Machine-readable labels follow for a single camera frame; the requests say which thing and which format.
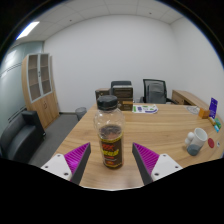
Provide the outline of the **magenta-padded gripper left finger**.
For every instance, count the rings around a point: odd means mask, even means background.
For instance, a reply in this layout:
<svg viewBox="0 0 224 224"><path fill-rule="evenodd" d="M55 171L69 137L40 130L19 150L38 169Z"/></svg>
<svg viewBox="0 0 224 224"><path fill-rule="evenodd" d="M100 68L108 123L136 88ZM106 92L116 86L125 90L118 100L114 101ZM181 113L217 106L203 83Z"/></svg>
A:
<svg viewBox="0 0 224 224"><path fill-rule="evenodd" d="M91 145L86 143L65 155L55 154L42 169L79 185L90 153Z"/></svg>

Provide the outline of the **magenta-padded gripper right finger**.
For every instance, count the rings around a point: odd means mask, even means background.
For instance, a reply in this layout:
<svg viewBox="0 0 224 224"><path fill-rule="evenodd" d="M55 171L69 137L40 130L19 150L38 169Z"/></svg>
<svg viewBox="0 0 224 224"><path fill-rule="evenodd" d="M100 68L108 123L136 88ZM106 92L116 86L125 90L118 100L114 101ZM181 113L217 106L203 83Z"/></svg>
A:
<svg viewBox="0 0 224 224"><path fill-rule="evenodd" d="M132 153L145 185L182 169L168 154L157 154L137 143L133 144Z"/></svg>

